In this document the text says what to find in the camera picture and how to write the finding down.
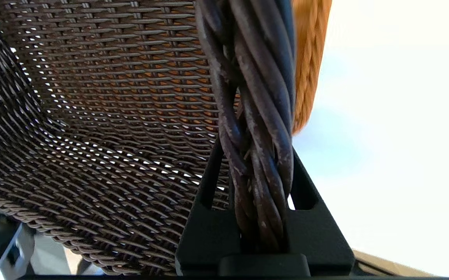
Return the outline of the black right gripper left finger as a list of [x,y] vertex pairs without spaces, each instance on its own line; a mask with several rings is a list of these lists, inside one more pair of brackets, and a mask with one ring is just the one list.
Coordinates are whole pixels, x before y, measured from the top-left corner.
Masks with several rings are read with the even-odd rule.
[[176,250],[177,275],[225,275],[222,261],[241,252],[233,204],[225,210],[212,209],[222,161],[223,148],[217,139]]

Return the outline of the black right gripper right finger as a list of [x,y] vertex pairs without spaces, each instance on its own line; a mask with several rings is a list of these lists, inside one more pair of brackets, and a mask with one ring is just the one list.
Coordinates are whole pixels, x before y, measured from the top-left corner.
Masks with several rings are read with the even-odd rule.
[[297,152],[288,210],[287,234],[291,253],[303,254],[311,275],[349,275],[355,256],[322,199]]

